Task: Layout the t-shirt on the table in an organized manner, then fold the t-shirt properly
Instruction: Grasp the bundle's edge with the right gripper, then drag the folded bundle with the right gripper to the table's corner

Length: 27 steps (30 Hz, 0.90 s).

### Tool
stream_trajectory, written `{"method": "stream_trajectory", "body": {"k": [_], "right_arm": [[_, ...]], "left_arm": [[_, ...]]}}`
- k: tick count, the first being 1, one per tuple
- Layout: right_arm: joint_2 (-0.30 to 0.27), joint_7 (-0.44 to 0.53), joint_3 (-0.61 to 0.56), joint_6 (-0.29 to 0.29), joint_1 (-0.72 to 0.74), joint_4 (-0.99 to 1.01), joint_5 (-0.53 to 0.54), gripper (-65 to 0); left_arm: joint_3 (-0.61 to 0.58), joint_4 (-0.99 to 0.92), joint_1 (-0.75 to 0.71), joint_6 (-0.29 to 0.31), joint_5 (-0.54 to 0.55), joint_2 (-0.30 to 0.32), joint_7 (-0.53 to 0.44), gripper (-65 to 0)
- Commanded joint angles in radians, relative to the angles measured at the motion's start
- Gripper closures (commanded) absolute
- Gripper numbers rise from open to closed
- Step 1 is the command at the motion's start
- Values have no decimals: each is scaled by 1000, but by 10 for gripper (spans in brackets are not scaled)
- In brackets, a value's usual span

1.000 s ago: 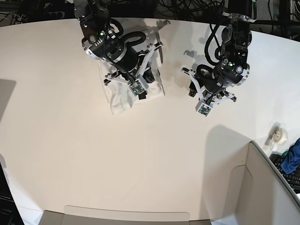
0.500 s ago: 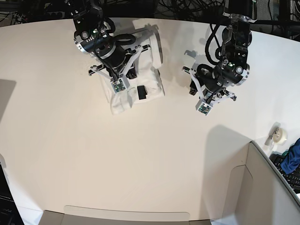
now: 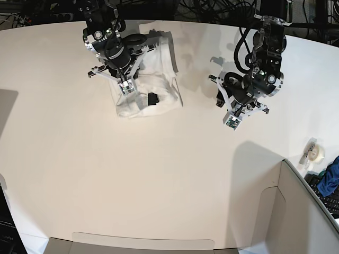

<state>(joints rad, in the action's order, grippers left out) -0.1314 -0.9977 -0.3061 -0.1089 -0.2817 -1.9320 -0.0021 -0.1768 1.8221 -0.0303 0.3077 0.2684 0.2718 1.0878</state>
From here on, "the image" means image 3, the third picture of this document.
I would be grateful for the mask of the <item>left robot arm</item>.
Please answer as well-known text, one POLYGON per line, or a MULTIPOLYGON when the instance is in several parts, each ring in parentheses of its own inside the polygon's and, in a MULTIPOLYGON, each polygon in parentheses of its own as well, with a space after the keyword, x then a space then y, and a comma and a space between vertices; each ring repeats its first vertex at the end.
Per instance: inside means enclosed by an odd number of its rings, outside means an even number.
POLYGON ((285 27, 291 24, 292 1, 261 1, 259 11, 254 11, 252 20, 234 50, 234 63, 239 71, 227 72, 222 87, 228 97, 233 97, 244 109, 247 105, 258 106, 261 96, 273 96, 283 84, 281 72, 282 53, 286 49, 285 27), (243 68, 239 51, 246 44, 250 30, 255 29, 252 50, 246 55, 243 68))

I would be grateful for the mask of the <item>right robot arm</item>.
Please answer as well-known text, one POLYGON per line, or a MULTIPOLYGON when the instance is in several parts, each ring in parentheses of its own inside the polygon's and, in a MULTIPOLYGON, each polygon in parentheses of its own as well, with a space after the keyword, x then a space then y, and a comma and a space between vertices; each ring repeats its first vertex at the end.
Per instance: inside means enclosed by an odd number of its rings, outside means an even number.
POLYGON ((136 61, 133 47, 143 46, 146 35, 121 36, 126 23, 119 15, 120 1, 74 1, 74 4, 87 25, 83 30, 85 46, 98 55, 103 69, 108 69, 113 77, 127 80, 129 67, 136 61))

